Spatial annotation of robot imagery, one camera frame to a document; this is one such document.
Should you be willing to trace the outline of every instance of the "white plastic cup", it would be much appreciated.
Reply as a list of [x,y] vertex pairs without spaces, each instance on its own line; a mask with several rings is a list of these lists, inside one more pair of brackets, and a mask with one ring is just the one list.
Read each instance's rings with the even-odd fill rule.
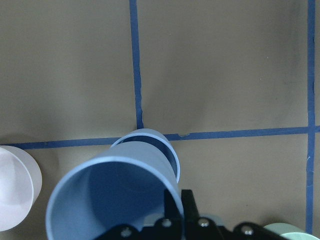
[[42,175],[24,150],[0,146],[0,231],[20,224],[39,196]]
[[319,238],[287,223],[272,223],[264,228],[289,240],[319,240]]
[[145,217],[164,213],[165,189],[183,216],[177,178],[162,151],[143,141],[118,142],[55,187],[46,211],[48,239],[94,239],[119,224],[141,230]]

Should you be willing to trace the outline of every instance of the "blue tape line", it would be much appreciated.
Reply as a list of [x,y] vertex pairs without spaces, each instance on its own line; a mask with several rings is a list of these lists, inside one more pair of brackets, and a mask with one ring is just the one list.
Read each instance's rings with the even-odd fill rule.
[[130,0],[130,25],[131,25],[131,45],[133,61],[133,78],[135,94],[135,115],[137,129],[144,128],[143,111],[141,107],[141,75],[140,75],[140,49],[139,49],[139,29],[137,0]]
[[[179,140],[201,140],[201,139],[223,139],[223,138],[239,138],[239,137],[258,137],[258,136],[273,136],[273,135],[293,135],[307,134],[308,127],[287,127],[287,128],[268,128],[268,129],[253,129],[253,130],[235,130],[235,131],[213,131],[213,132],[193,132],[187,136],[179,134],[166,134],[169,141]],[[59,141],[39,141],[39,142],[23,142],[23,143],[7,143],[1,145],[13,146],[23,150],[26,149],[52,149],[94,145],[111,145],[117,141],[119,137],[108,138],[89,138],[89,139],[74,139],[74,140],[59,140]]]
[[314,161],[315,161],[315,0],[308,0],[308,152],[306,162],[305,231],[313,232]]
[[27,149],[55,149],[66,147],[80,147],[93,145],[112,145],[119,137],[108,138],[89,138],[89,139],[74,139],[74,140],[59,140],[59,141],[39,141],[39,142],[23,142],[1,144],[5,146],[13,146],[23,150]]
[[213,132],[193,132],[186,136],[179,134],[166,134],[165,137],[169,141],[181,140],[200,140],[200,139],[224,139],[224,138],[240,138],[240,137],[259,137],[274,135],[293,135],[307,134],[308,127],[286,127],[286,128],[267,128],[267,129],[251,129],[251,130],[234,130],[234,131],[213,131]]

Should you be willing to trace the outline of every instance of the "green plastic cup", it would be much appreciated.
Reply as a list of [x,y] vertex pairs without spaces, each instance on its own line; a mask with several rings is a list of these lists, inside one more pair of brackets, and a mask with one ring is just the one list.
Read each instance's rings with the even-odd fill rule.
[[264,228],[289,240],[320,240],[302,229],[287,223],[272,223]]

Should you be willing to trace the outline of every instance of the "black bracket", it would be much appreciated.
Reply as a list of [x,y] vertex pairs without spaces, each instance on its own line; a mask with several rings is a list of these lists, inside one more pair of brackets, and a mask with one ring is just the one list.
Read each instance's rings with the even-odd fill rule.
[[164,217],[153,226],[141,231],[128,224],[117,225],[95,240],[286,240],[285,238],[251,222],[237,225],[233,231],[198,212],[192,190],[183,189],[181,200],[184,219],[168,190],[164,191]]

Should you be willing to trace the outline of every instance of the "blue plastic cup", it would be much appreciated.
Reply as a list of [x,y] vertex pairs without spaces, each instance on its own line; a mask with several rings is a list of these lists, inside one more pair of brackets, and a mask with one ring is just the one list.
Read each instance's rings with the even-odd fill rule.
[[49,199],[48,239],[90,240],[119,224],[141,230],[145,217],[164,213],[165,189],[183,216],[179,161],[168,159],[165,153],[143,139],[118,141],[71,170]]

